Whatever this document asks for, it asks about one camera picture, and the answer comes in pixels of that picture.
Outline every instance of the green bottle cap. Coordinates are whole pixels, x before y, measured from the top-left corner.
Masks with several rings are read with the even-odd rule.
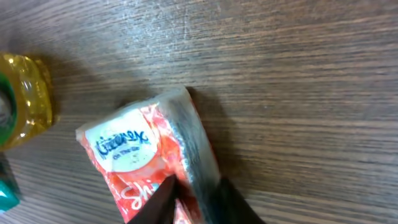
[[[7,77],[0,72],[0,147],[10,138],[17,119],[16,99]]]

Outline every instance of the yellow bottle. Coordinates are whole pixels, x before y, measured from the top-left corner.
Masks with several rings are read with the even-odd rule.
[[[40,60],[0,54],[0,151],[52,125],[50,77]]]

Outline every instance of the wood grain surface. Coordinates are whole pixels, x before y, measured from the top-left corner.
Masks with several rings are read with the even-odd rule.
[[[58,121],[6,152],[1,223],[122,223],[75,129],[190,87],[221,170],[268,223],[398,223],[398,2],[1,0]]]

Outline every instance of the dark object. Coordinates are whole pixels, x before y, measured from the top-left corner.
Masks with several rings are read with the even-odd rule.
[[[128,224],[172,224],[177,190],[177,177],[171,175]]]
[[[178,180],[172,175],[163,181],[128,224],[172,224],[177,195]],[[206,206],[215,213],[216,220],[212,220],[214,224],[265,224],[227,178],[220,180]]]

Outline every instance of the red tissue packet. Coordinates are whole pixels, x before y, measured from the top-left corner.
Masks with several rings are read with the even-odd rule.
[[[126,223],[172,174],[186,189],[176,201],[174,223],[209,223],[214,217],[204,204],[220,172],[185,88],[84,124],[76,139],[102,173]]]

